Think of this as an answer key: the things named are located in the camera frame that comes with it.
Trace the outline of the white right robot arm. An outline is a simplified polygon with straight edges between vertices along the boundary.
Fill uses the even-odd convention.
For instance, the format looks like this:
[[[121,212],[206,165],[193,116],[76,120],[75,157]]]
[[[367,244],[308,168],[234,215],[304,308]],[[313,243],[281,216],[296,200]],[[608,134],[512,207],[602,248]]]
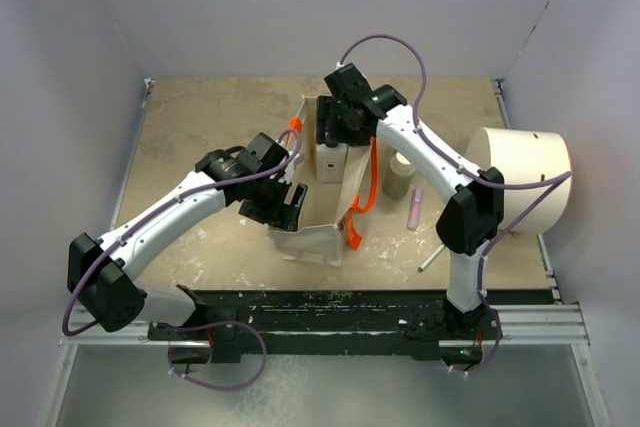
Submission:
[[[433,186],[444,203],[436,233],[449,250],[446,330],[467,338],[480,326],[478,308],[486,296],[480,272],[483,250],[504,218],[504,177],[465,159],[420,120],[417,110],[394,87],[372,88],[346,64],[324,78],[331,99],[325,103],[327,133],[350,146],[374,137],[402,154]]]

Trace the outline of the large white paper roll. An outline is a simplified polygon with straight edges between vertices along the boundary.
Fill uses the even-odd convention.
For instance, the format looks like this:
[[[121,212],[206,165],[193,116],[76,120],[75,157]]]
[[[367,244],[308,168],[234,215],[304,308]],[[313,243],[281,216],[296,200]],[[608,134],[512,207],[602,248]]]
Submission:
[[[539,183],[572,169],[564,139],[557,133],[483,127],[471,138],[465,157],[483,169],[497,168],[507,184]],[[543,234],[561,218],[572,181],[565,180],[514,230]]]

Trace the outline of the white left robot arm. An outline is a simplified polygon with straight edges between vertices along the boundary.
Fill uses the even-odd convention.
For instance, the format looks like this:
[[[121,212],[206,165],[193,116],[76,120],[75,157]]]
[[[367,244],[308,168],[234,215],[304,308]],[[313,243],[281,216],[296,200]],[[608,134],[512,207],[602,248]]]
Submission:
[[[170,324],[184,339],[202,334],[206,316],[184,287],[164,291],[140,283],[144,270],[189,229],[233,203],[241,215],[292,232],[307,193],[292,181],[298,148],[257,134],[245,147],[206,153],[177,187],[98,238],[83,233],[70,244],[67,288],[107,332],[135,320]]]

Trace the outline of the large white lid jar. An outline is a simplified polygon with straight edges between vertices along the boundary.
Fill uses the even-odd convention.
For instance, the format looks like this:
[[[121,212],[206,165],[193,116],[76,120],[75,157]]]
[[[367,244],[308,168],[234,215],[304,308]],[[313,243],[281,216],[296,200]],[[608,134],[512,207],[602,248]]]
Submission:
[[[393,199],[400,200],[407,195],[416,169],[401,153],[396,152],[389,160],[384,182],[383,193]]]

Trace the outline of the canvas tote bag orange handles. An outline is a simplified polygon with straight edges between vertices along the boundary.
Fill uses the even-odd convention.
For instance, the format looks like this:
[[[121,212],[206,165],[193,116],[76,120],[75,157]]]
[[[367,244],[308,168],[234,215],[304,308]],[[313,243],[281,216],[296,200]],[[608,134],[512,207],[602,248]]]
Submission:
[[[308,192],[299,217],[299,230],[284,232],[270,227],[268,237],[285,260],[339,267],[344,249],[356,249],[362,237],[353,215],[368,212],[375,204],[378,184],[377,145],[349,147],[341,184],[316,180],[316,97],[305,97],[290,126],[301,133],[299,160],[288,171],[294,184],[306,184]]]

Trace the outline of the white bottle black cap front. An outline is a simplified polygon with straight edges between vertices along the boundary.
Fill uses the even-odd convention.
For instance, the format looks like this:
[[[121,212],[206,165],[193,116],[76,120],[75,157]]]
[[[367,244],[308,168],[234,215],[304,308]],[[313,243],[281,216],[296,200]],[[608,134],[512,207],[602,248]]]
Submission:
[[[341,184],[344,178],[348,146],[340,143],[335,147],[315,145],[316,180],[324,184]]]

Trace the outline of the green white marker pen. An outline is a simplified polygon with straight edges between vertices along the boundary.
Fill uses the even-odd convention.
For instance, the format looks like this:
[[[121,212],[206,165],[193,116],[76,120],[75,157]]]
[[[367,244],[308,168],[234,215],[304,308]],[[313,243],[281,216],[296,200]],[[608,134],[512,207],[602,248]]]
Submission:
[[[419,273],[424,272],[430,265],[432,265],[437,259],[438,257],[443,253],[443,251],[445,250],[445,245],[441,244],[439,245],[418,267],[417,271]]]

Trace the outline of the pink highlighter tube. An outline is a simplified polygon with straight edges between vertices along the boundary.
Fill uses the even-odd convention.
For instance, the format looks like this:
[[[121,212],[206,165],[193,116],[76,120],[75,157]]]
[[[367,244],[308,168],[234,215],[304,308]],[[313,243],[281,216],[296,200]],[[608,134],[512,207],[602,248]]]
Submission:
[[[423,195],[424,192],[421,188],[416,188],[413,190],[407,220],[407,229],[409,231],[416,231],[420,225]]]

